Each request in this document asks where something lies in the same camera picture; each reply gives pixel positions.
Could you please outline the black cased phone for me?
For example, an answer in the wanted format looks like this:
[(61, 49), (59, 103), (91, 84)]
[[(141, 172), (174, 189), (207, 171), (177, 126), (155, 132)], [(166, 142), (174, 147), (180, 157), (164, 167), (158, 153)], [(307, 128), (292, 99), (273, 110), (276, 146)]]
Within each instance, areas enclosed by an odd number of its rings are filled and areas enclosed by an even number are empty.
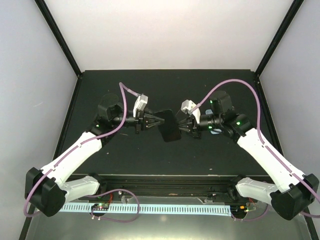
[(154, 115), (164, 120), (158, 125), (162, 139), (166, 142), (174, 142), (181, 139), (181, 132), (175, 114), (171, 109), (155, 112)]

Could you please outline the light blue cased phone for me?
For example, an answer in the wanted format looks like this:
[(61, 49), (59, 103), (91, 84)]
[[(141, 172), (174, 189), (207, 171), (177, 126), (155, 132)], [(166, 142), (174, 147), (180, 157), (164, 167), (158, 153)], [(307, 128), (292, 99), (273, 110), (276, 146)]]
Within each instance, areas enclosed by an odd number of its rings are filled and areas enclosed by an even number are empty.
[[(205, 111), (205, 114), (206, 114), (206, 115), (213, 114), (213, 111), (212, 111), (211, 109), (207, 109), (207, 110)], [(215, 128), (215, 129), (211, 128), (211, 129), (210, 129), (210, 133), (211, 133), (212, 135), (217, 135), (217, 134), (221, 134), (222, 131), (221, 131), (220, 129), (218, 129), (218, 128)]]

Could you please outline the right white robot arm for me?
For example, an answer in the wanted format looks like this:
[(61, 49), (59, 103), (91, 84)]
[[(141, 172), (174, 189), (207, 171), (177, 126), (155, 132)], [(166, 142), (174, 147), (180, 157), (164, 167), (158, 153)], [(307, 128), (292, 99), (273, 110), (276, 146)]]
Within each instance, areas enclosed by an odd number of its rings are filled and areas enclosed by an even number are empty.
[(201, 114), (192, 100), (181, 104), (181, 111), (188, 115), (179, 122), (179, 128), (194, 138), (203, 131), (216, 131), (230, 138), (249, 153), (272, 179), (265, 183), (243, 177), (228, 187), (228, 198), (234, 202), (252, 198), (271, 205), (285, 220), (292, 220), (314, 202), (319, 179), (306, 175), (279, 153), (245, 114), (235, 111), (231, 97), (225, 91), (216, 91), (209, 97), (211, 113)]

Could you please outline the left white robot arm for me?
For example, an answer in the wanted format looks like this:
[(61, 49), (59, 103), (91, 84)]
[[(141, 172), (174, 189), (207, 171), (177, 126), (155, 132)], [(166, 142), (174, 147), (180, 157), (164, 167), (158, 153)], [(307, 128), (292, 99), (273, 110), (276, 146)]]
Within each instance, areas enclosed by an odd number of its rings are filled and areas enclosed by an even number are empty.
[(148, 97), (138, 95), (132, 111), (127, 103), (120, 102), (116, 94), (102, 97), (92, 124), (79, 139), (54, 161), (41, 169), (31, 168), (25, 177), (24, 197), (47, 217), (60, 211), (64, 204), (93, 196), (103, 199), (108, 192), (106, 185), (96, 174), (68, 181), (73, 172), (90, 156), (101, 150), (122, 127), (134, 127), (136, 133), (165, 123), (165, 119), (146, 109)]

